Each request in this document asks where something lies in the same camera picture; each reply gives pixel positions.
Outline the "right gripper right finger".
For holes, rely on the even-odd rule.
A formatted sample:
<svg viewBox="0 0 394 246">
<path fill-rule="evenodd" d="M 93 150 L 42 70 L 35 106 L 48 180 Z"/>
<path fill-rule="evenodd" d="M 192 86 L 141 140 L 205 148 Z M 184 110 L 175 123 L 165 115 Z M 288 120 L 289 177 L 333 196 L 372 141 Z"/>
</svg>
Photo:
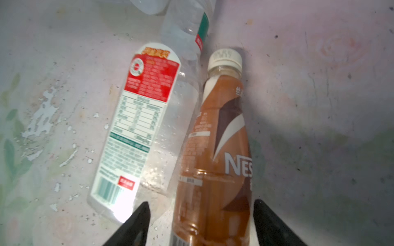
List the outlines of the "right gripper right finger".
<svg viewBox="0 0 394 246">
<path fill-rule="evenodd" d="M 261 199 L 254 201 L 253 219 L 260 246 L 307 246 Z"/>
</svg>

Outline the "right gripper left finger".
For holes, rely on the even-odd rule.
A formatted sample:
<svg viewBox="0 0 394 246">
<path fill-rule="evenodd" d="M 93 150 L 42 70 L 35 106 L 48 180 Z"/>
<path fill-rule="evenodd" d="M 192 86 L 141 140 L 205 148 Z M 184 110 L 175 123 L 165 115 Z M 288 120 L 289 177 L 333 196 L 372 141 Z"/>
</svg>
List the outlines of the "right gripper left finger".
<svg viewBox="0 0 394 246">
<path fill-rule="evenodd" d="M 150 218 L 149 203 L 141 203 L 103 246 L 145 246 Z"/>
</svg>

